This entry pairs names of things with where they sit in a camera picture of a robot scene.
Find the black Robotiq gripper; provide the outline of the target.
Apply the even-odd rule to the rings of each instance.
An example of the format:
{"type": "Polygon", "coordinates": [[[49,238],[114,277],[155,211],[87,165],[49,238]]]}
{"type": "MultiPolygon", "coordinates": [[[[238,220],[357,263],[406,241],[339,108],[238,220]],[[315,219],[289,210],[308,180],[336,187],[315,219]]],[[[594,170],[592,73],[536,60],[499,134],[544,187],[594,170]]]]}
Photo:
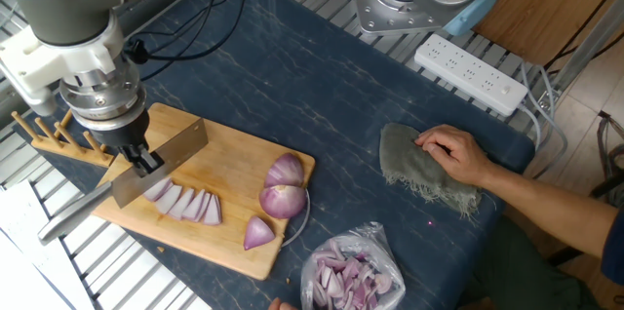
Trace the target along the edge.
{"type": "Polygon", "coordinates": [[[141,148],[147,148],[145,134],[149,126],[148,112],[128,112],[104,120],[89,120],[87,127],[94,138],[111,147],[119,147],[119,152],[140,174],[151,174],[158,170],[164,161],[157,155],[141,148]]]}

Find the person's right hand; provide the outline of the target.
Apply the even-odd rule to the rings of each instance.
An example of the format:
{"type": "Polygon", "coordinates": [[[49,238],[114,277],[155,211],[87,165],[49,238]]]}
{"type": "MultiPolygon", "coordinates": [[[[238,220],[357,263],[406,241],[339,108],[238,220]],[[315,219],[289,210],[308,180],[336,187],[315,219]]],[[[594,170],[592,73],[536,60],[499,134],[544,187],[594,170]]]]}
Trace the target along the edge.
{"type": "Polygon", "coordinates": [[[457,181],[488,186],[493,163],[470,134],[441,125],[423,132],[414,143],[457,181]]]}

